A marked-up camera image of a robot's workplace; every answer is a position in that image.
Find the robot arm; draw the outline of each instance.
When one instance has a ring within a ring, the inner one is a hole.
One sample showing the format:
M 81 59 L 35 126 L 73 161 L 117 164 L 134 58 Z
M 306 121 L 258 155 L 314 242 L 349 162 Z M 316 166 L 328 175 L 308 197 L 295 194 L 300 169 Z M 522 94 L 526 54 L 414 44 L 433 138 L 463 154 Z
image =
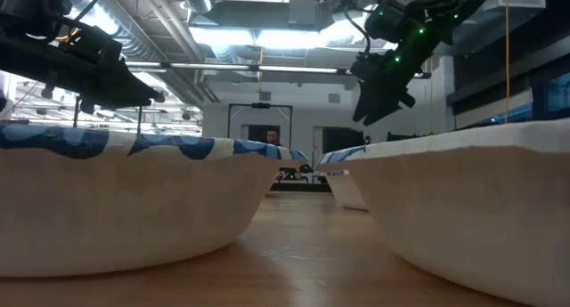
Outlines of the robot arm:
M 359 53 L 350 71 L 360 79 L 361 94 L 354 121 L 371 125 L 415 99 L 406 86 L 441 43 L 452 45 L 452 32 L 486 0 L 415 0 L 402 5 L 379 0 L 366 20 L 367 36 L 398 44 L 384 55 Z
M 129 72 L 120 58 L 121 43 L 65 18 L 70 10 L 69 0 L 0 0 L 0 69 L 79 93 L 88 113 L 94 104 L 118 109 L 164 101 Z M 64 40 L 52 45 L 57 36 Z

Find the desk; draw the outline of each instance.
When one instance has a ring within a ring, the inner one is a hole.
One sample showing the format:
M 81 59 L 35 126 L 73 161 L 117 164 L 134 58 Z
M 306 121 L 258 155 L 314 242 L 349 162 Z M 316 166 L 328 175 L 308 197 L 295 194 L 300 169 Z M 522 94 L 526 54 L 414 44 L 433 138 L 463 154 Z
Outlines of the desk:
M 519 306 L 432 276 L 330 194 L 271 193 L 229 246 L 141 271 L 1 279 L 3 307 Z

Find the black metal frame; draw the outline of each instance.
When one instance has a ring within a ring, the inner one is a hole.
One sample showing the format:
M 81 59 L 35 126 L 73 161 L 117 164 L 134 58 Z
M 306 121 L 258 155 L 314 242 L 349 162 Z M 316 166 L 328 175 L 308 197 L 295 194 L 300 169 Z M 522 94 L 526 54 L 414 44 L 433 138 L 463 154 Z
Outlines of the black metal frame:
M 251 107 L 253 109 L 260 109 L 260 108 L 255 108 L 254 107 L 255 104 L 254 103 L 230 103 L 230 105 L 228 106 L 228 132 L 227 132 L 227 137 L 230 138 L 230 128 L 232 126 L 232 108 L 233 107 Z M 271 108 L 287 108 L 290 111 L 290 117 L 289 117 L 289 148 L 291 149 L 292 143 L 293 143 L 293 106 L 291 105 L 269 105 L 269 109 Z

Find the table surface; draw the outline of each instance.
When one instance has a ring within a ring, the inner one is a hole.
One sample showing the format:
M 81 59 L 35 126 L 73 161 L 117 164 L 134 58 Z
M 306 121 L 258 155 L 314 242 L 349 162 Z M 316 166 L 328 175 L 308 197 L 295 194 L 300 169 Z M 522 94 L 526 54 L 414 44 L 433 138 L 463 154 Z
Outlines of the table surface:
M 368 213 L 330 194 L 273 193 L 229 246 L 140 271 L 0 279 L 3 307 L 520 306 L 392 254 Z

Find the wooden table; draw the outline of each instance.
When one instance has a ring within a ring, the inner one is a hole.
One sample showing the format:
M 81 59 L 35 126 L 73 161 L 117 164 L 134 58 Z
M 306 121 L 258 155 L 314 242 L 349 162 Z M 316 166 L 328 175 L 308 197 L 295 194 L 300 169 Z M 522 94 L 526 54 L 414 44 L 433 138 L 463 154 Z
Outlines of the wooden table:
M 211 254 L 66 279 L 2 279 L 3 307 L 518 306 L 419 270 L 387 250 L 369 214 L 329 194 L 268 197 L 249 229 Z

